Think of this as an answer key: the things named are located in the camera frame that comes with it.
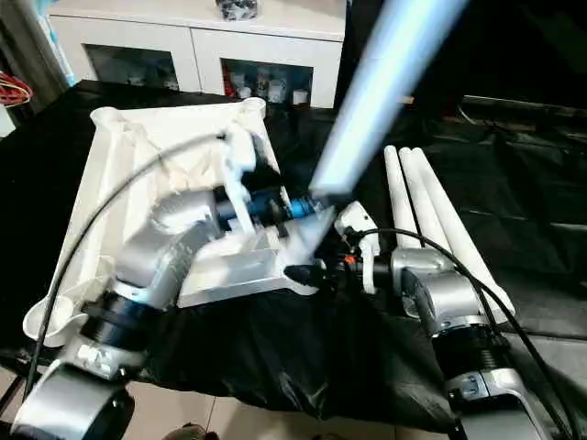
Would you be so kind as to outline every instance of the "table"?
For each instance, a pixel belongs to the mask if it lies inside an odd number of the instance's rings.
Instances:
[[[84,81],[0,143],[6,207],[0,359],[26,358],[31,347],[22,317],[50,284],[94,133],[90,112],[105,105],[228,101]],[[329,110],[269,108],[266,126],[290,194],[309,182],[334,117]],[[410,111],[386,140],[425,150],[521,324],[587,423],[583,151],[562,140],[423,120]],[[379,226],[390,225],[382,154],[356,194]],[[450,424],[432,348],[389,296],[276,291],[174,311],[170,321],[144,380],[322,418],[337,414],[438,431]],[[529,385],[541,390],[528,356],[508,338]]]

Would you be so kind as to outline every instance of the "white pipe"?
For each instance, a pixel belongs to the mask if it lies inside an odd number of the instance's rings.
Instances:
[[[497,285],[491,272],[487,269],[479,250],[475,247],[469,232],[467,232],[465,225],[460,220],[459,214],[445,193],[444,188],[442,188],[440,181],[438,181],[438,178],[432,170],[432,167],[422,149],[415,148],[412,150],[412,157],[415,160],[415,165],[422,177],[422,182],[426,187],[426,191],[434,205],[437,216],[440,219],[442,228],[444,229],[446,237],[450,243],[452,253],[476,278],[487,284],[487,286],[504,302],[510,312],[514,313],[515,308],[507,296],[507,293]],[[490,308],[493,311],[493,315],[495,316],[495,320],[498,323],[505,321],[505,316],[495,301],[491,298],[488,299],[488,301]]]
[[[400,160],[397,157],[397,150],[393,145],[388,145],[383,151],[383,156],[385,157],[389,197],[392,201],[393,225],[400,229],[417,232],[412,206],[410,206],[407,190],[405,189],[404,175],[400,167]],[[419,240],[410,236],[398,234],[396,240],[399,248],[422,247]]]
[[[400,149],[400,161],[402,162],[407,189],[412,197],[415,219],[420,226],[420,231],[425,237],[436,241],[444,249],[450,249],[440,220],[434,210],[434,205],[428,197],[426,187],[418,172],[418,166],[412,150],[409,148]]]
[[[467,0],[385,2],[361,57],[311,189],[352,191]]]

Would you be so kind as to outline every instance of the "bottle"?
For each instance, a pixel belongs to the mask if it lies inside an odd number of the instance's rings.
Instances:
[[[255,94],[259,98],[267,99],[269,93],[270,72],[266,67],[259,67],[257,70],[257,90]]]

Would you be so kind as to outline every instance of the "glass cabinet door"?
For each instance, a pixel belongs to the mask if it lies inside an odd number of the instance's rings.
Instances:
[[[84,44],[98,80],[179,90],[169,51]]]
[[[268,102],[331,108],[341,43],[192,29],[202,90]]]
[[[188,27],[51,16],[77,80],[200,92]]]
[[[227,96],[258,96],[274,104],[310,103],[312,67],[224,58],[220,63]]]

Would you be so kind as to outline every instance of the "white plastic tray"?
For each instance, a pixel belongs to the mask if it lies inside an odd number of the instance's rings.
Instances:
[[[256,133],[264,141],[269,163],[279,171],[267,130],[263,124],[264,104],[257,98],[235,104],[194,105],[185,107],[153,108],[118,111],[102,107],[91,113],[96,125],[94,140],[83,171],[67,234],[61,248],[58,264],[64,252],[71,247],[83,223],[95,207],[130,173],[151,160],[159,150],[165,150],[199,135],[220,132],[231,121]],[[59,298],[45,339],[48,347],[63,345],[72,333],[85,322],[80,313],[83,301],[94,300],[102,291],[112,272],[115,257],[122,244],[145,221],[155,200],[168,191],[185,187],[198,189],[222,184],[218,155],[223,151],[221,141],[189,150],[164,163],[149,175],[137,181],[129,191],[95,224],[61,284]],[[232,234],[203,248],[196,259],[217,258],[239,253],[241,249],[259,249],[259,243],[275,243],[276,237],[240,236]],[[183,291],[200,289],[198,277],[186,281]],[[35,304],[26,314],[23,330],[35,339],[46,298]]]

